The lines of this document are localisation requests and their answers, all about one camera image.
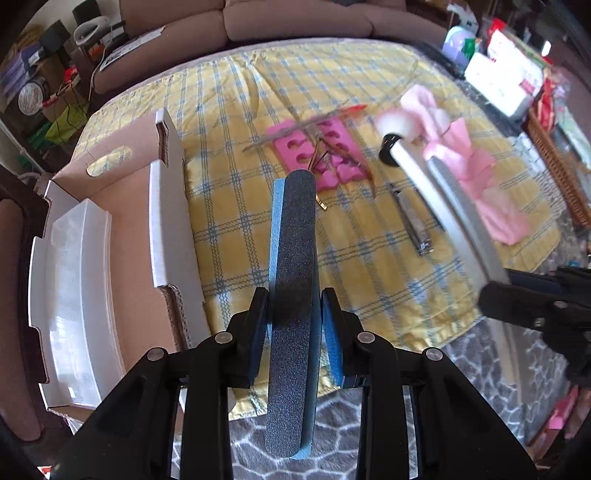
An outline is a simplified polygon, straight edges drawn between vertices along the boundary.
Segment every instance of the pink cloth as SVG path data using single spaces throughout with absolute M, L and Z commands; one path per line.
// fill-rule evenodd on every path
M 445 123 L 437 111 L 433 94 L 422 85 L 415 85 L 401 98 L 403 108 L 409 106 L 423 123 L 429 143 L 423 156 L 437 157 L 445 163 L 474 202 L 491 237 L 507 245 L 523 240 L 529 234 L 527 215 L 520 212 L 506 192 L 497 185 L 492 172 L 494 157 L 482 148 L 474 148 L 463 118 Z
M 423 132 L 428 140 L 436 140 L 449 128 L 449 115 L 442 108 L 437 108 L 431 90 L 416 84 L 402 96 L 400 105 L 407 112 L 412 112 L 423 125 Z

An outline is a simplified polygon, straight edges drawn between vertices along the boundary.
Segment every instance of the pink toe separator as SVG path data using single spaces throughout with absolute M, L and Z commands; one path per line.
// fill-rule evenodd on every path
M 267 129 L 267 133 L 273 134 L 278 130 L 294 125 L 293 120 L 286 120 L 279 125 Z M 318 124 L 327 142 L 347 151 L 352 157 L 363 161 L 363 154 L 358 144 L 351 138 L 349 132 L 338 118 L 330 118 Z M 281 162 L 287 171 L 306 169 L 314 154 L 314 145 L 301 130 L 296 130 L 286 137 L 273 140 L 275 148 L 281 156 Z M 330 162 L 336 170 L 336 175 L 324 163 L 314 168 L 316 173 L 316 191 L 333 190 L 339 183 L 349 183 L 354 180 L 366 178 L 365 172 L 356 165 L 344 160 L 338 155 L 330 155 Z

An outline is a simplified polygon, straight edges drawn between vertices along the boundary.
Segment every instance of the gray emery board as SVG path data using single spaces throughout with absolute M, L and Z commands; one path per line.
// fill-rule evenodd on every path
M 265 447 L 284 458 L 311 451 L 320 368 L 316 180 L 295 170 L 275 181 L 269 256 L 271 363 Z

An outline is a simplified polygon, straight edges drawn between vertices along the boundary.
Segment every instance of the cardboard flap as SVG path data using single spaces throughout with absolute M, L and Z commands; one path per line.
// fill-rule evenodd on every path
M 53 181 L 82 201 L 154 160 L 166 162 L 162 156 L 166 152 L 167 139 L 158 126 L 161 123 L 159 118 L 162 118 L 161 111 L 154 111 L 111 133 L 80 157 L 73 158 L 53 177 Z M 89 174 L 88 166 L 121 147 L 129 151 L 123 162 L 110 166 L 98 176 Z

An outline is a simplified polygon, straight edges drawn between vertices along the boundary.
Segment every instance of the yellow plaid tablecloth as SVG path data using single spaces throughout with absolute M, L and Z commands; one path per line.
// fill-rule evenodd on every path
M 316 242 L 321 288 L 334 287 L 341 306 L 365 329 L 394 345 L 422 350 L 467 331 L 479 317 L 469 272 L 418 197 L 434 252 L 418 257 L 384 187 L 411 187 L 400 169 L 377 159 L 380 137 L 372 115 L 397 104 L 413 83 L 431 89 L 453 119 L 460 116 L 477 147 L 490 151 L 495 176 L 528 214 L 531 236 L 497 245 L 505 266 L 535 269 L 557 246 L 560 233 L 536 182 L 510 143 L 452 81 L 409 47 L 379 41 L 307 43 L 230 53 L 163 76 L 107 103 L 89 120 L 74 156 L 104 135 L 153 109 L 166 107 L 185 147 L 186 192 L 199 273 L 212 332 L 246 310 L 254 288 L 267 286 L 273 181 L 284 176 L 272 146 L 242 149 L 271 125 L 306 119 L 347 102 L 367 103 L 367 114 L 346 125 L 374 172 L 367 182 L 340 186 L 320 197 Z M 268 349 L 249 392 L 237 391 L 233 417 L 266 410 Z M 319 393 L 335 389 L 322 356 Z

